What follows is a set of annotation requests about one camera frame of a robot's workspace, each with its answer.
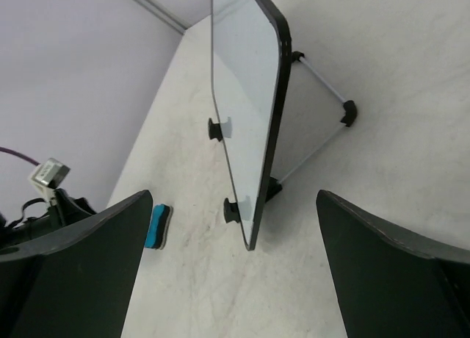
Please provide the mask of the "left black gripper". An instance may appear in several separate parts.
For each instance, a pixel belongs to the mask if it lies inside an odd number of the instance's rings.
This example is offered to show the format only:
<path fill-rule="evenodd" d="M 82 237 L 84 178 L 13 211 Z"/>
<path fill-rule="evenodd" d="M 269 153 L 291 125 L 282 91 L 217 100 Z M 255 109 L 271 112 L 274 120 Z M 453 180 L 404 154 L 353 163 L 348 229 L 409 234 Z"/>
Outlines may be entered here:
<path fill-rule="evenodd" d="M 72 198 L 62 188 L 56 189 L 54 196 L 55 203 L 45 215 L 25 222 L 21 230 L 24 239 L 41 237 L 97 214 L 86 198 Z"/>

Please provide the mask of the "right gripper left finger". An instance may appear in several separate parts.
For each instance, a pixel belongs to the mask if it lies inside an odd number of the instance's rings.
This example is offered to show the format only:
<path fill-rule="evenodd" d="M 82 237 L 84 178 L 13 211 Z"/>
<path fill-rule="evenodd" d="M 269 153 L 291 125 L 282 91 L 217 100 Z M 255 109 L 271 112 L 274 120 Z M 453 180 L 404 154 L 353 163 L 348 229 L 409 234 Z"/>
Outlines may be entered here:
<path fill-rule="evenodd" d="M 119 337 L 151 219 L 147 190 L 1 249 L 3 337 Z"/>

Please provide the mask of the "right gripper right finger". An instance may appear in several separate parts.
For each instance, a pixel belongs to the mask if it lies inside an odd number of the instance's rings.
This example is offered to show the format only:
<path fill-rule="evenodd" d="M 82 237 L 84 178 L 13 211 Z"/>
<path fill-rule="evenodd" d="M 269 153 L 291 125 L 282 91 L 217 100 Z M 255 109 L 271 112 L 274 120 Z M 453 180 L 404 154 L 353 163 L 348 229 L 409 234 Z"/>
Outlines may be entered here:
<path fill-rule="evenodd" d="M 327 190 L 316 205 L 347 336 L 469 336 L 469 251 Z"/>

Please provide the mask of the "blue black whiteboard eraser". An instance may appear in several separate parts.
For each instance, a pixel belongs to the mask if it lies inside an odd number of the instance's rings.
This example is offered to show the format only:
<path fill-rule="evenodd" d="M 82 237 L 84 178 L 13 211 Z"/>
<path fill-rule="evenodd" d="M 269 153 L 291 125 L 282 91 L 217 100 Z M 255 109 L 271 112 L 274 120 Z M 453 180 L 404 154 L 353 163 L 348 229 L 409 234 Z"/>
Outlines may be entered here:
<path fill-rule="evenodd" d="M 166 244 L 168 226 L 172 213 L 173 208 L 166 204 L 159 204 L 153 208 L 144 248 L 154 250 L 163 249 Z"/>

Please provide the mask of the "white whiteboard black frame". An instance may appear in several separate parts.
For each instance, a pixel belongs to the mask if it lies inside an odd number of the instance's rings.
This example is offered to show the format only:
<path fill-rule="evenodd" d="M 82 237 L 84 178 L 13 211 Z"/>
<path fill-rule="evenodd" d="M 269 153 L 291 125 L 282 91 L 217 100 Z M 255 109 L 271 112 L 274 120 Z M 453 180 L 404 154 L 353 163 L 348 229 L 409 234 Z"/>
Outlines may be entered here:
<path fill-rule="evenodd" d="M 265 203 L 282 187 L 271 176 L 292 66 L 289 25 L 272 0 L 211 0 L 211 91 L 234 200 L 225 221 L 256 247 Z"/>

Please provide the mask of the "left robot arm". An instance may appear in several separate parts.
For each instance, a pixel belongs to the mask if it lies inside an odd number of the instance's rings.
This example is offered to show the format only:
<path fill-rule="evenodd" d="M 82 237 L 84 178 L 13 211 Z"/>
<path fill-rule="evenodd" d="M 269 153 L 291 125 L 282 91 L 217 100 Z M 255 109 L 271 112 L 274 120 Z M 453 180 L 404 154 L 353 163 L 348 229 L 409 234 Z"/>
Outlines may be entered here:
<path fill-rule="evenodd" d="M 27 217 L 26 209 L 38 203 L 46 203 L 46 213 Z M 96 214 L 86 198 L 71 198 L 64 189 L 56 189 L 53 204 L 42 198 L 27 201 L 21 207 L 21 217 L 9 224 L 1 215 L 1 249 L 42 237 Z"/>

